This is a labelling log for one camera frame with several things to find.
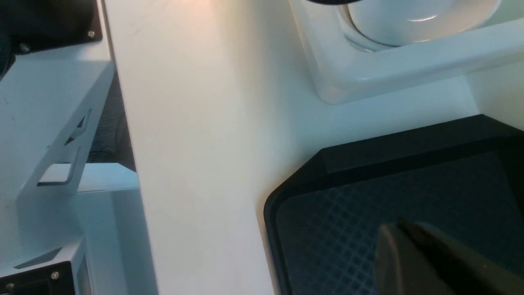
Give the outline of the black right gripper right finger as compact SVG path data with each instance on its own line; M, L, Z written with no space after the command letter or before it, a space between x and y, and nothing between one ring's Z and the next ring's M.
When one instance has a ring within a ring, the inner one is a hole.
M456 295L522 295L523 278L428 224L397 220L397 227Z

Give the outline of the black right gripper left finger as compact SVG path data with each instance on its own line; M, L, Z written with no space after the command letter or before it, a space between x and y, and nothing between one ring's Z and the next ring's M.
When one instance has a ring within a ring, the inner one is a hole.
M381 225L375 250L378 295L453 295L425 255L395 225Z

